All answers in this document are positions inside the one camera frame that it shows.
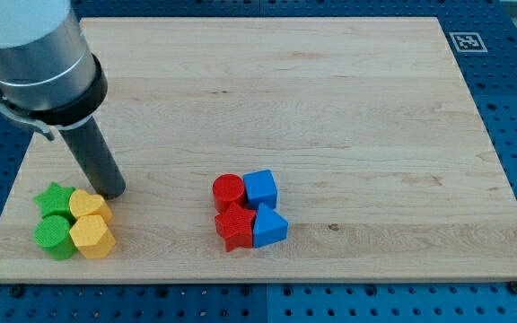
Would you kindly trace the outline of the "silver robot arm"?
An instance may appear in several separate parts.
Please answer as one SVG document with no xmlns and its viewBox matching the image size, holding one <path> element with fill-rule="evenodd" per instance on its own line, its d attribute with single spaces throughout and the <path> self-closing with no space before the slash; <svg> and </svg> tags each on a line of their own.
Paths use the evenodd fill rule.
<svg viewBox="0 0 517 323">
<path fill-rule="evenodd" d="M 54 138 L 101 105 L 107 81 L 70 0 L 0 0 L 0 113 Z"/>
</svg>

